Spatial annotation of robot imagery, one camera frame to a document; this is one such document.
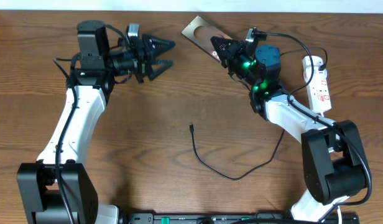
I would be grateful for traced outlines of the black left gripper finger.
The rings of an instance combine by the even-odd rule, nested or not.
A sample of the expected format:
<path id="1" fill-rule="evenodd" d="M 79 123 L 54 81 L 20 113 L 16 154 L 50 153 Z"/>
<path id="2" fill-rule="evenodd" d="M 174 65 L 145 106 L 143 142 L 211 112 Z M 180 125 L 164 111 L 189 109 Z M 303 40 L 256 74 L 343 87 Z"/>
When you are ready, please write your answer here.
<path id="1" fill-rule="evenodd" d="M 167 71 L 173 66 L 172 60 L 156 59 L 149 65 L 148 78 L 150 81 L 155 80 L 159 75 Z"/>
<path id="2" fill-rule="evenodd" d="M 172 40 L 160 39 L 149 34 L 143 34 L 142 41 L 145 46 L 145 52 L 150 58 L 156 58 L 176 46 L 176 43 Z"/>

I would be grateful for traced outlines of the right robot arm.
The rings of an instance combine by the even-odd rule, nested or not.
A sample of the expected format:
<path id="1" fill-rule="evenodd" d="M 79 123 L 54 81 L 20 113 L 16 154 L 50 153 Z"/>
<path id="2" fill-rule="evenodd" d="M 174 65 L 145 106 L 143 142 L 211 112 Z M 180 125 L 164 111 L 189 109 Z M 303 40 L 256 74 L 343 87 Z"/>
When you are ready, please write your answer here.
<path id="1" fill-rule="evenodd" d="M 280 126 L 302 147 L 307 186 L 290 209 L 292 220 L 324 223 L 332 212 L 352 206 L 351 197 L 372 191 L 372 175 L 357 126 L 349 120 L 325 118 L 329 108 L 325 61 L 308 54 L 303 59 L 310 106 L 300 104 L 280 81 L 280 50 L 265 43 L 266 34 L 246 40 L 212 37 L 211 44 L 231 77 L 249 85 L 252 109 Z"/>

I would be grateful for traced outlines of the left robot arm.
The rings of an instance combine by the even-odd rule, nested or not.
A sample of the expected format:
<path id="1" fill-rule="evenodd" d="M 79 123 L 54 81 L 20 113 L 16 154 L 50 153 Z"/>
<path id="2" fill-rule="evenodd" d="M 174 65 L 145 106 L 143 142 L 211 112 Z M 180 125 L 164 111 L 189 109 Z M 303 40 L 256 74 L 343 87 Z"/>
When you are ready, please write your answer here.
<path id="1" fill-rule="evenodd" d="M 76 29 L 80 50 L 64 71 L 64 109 L 37 160 L 20 165 L 19 192 L 29 223 L 126 223 L 118 206 L 99 201 L 85 169 L 88 149 L 116 77 L 123 83 L 132 77 L 139 83 L 157 78 L 172 66 L 160 56 L 175 42 L 140 34 L 138 24 L 129 24 L 111 47 L 109 24 L 88 20 Z"/>

